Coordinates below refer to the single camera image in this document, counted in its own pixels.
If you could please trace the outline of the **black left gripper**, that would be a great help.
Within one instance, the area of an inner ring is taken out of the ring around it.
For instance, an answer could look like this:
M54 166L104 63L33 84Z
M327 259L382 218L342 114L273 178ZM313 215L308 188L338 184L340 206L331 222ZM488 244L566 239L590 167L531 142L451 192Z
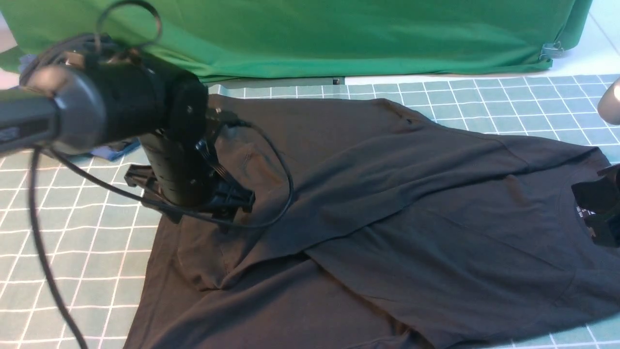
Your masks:
M233 222L237 213L253 211L255 194L228 183L228 170L215 147L204 139L190 145L159 133L139 137L149 165L130 165L124 175L130 187L143 189L144 199L181 208L208 208L211 218Z

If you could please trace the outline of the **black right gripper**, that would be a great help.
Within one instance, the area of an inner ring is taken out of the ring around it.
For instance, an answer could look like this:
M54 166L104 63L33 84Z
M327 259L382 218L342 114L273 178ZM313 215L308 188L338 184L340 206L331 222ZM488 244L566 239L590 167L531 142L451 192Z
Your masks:
M597 172L598 179L572 185L576 205L594 213L584 221L593 242L602 247L620 247L620 217L607 214L619 207L619 172L619 165L609 166Z

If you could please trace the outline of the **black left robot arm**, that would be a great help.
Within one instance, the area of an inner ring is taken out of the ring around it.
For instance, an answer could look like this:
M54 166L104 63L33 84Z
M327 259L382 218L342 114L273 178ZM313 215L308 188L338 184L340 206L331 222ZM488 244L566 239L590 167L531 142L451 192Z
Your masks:
M208 107L199 79L131 49L110 61L67 52L64 65L36 69L24 86L1 92L1 156L27 148L81 155L137 138L149 165L125 174L135 196L174 222L206 213L226 224L249 213L255 194L219 162L215 143L234 113Z

